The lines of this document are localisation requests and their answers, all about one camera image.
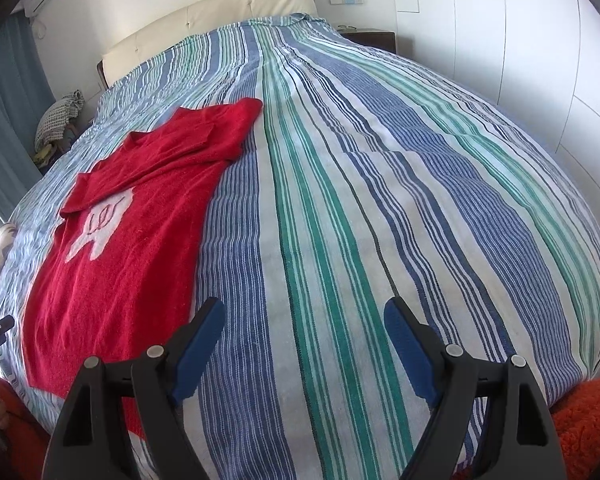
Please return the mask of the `teal curtain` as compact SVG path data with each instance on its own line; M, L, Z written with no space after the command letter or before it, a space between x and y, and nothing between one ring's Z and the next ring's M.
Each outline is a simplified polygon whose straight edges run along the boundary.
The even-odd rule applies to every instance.
M53 102L29 20L21 11L9 15L0 28L0 224L41 179L34 137Z

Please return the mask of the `orange fluffy garment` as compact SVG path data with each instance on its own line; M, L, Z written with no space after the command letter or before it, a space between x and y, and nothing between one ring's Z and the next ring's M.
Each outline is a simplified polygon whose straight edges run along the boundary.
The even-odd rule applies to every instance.
M600 378L574 387L550 412L567 478L590 478L600 464Z

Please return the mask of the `red knit sweater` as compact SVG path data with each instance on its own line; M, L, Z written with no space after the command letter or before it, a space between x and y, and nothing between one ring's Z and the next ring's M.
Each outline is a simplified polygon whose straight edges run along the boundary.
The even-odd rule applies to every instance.
M76 178L24 316L31 386L64 396L84 359L134 358L187 321L209 200L261 110L179 108Z

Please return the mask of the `white wardrobe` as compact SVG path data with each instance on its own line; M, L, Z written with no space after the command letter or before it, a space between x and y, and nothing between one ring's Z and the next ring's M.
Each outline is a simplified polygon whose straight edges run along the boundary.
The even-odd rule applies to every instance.
M594 0L394 0L399 50L497 105L600 193Z

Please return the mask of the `striped blue green bedspread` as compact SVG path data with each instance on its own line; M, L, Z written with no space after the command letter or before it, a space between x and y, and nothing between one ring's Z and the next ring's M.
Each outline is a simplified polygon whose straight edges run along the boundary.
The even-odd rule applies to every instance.
M116 82L12 213L0 316L16 325L0 367L44 428L68 392L28 382L23 322L76 178L179 108L245 98L262 110L209 200L187 319L225 304L183 406L211 477L396 478L428 408L385 329L392 297L476 358L522 356L548 403L597 372L600 228L544 148L453 81L318 18L254 18Z

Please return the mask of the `cream padded headboard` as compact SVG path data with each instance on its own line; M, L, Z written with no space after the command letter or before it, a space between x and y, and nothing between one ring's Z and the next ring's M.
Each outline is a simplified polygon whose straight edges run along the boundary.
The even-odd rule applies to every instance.
M135 67L188 36L250 18L294 13L316 15L315 0L200 0L133 32L109 49L96 68L102 84L110 88Z

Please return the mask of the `pile of clothes on chair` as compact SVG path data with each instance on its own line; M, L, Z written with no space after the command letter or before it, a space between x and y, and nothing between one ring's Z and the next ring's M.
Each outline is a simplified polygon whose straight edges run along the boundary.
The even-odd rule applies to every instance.
M76 90L57 100L43 114L34 137L33 162L39 170L49 167L70 150L80 135L76 120L84 103L82 92Z

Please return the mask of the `dark wooden nightstand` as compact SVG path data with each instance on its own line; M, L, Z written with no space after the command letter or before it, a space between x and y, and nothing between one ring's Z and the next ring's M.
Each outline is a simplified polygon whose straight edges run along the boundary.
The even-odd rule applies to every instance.
M365 47L396 54L396 33L392 30L339 26L337 32L346 39Z

